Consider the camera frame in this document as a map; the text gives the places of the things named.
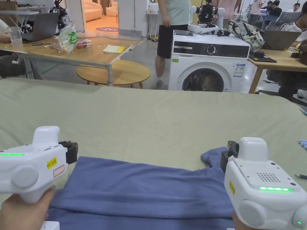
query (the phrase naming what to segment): washing machine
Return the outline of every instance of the washing machine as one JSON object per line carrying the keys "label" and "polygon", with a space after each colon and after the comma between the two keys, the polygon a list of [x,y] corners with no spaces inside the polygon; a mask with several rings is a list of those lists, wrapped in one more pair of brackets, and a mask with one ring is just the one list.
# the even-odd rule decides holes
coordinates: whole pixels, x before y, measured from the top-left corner
{"label": "washing machine", "polygon": [[174,31],[169,90],[240,92],[250,45],[234,35]]}

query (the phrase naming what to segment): round wooden coffee table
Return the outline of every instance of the round wooden coffee table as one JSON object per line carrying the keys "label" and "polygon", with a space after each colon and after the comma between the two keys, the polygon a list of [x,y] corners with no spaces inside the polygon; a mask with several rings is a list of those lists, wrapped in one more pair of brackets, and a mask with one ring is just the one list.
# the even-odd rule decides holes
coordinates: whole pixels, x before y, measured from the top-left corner
{"label": "round wooden coffee table", "polygon": [[[108,85],[108,70],[94,67],[79,66],[76,70],[79,77],[87,81],[89,85],[93,82],[95,85]],[[113,85],[130,85],[139,83],[143,89],[142,81],[150,77],[150,70],[139,63],[117,60],[112,64]]]}

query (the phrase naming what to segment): green logo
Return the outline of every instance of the green logo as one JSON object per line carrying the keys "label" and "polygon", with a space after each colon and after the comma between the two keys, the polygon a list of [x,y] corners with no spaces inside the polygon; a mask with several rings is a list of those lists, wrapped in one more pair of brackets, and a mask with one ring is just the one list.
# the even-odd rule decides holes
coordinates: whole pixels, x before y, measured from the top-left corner
{"label": "green logo", "polygon": [[70,33],[68,38],[70,44],[75,44],[78,41],[77,34],[75,32]]}

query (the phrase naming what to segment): washing machine control panel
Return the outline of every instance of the washing machine control panel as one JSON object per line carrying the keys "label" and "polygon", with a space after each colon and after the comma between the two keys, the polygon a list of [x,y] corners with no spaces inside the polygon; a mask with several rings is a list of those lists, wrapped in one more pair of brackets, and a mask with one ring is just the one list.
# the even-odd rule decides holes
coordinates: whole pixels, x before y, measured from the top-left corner
{"label": "washing machine control panel", "polygon": [[247,58],[249,47],[175,41],[173,52],[206,56]]}

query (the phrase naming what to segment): sneaker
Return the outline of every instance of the sneaker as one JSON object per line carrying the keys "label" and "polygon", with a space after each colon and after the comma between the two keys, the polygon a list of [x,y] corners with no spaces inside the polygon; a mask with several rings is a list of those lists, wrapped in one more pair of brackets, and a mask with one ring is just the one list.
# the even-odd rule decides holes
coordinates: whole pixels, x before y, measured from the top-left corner
{"label": "sneaker", "polygon": [[158,80],[156,84],[156,90],[162,90],[163,89],[163,81]]}

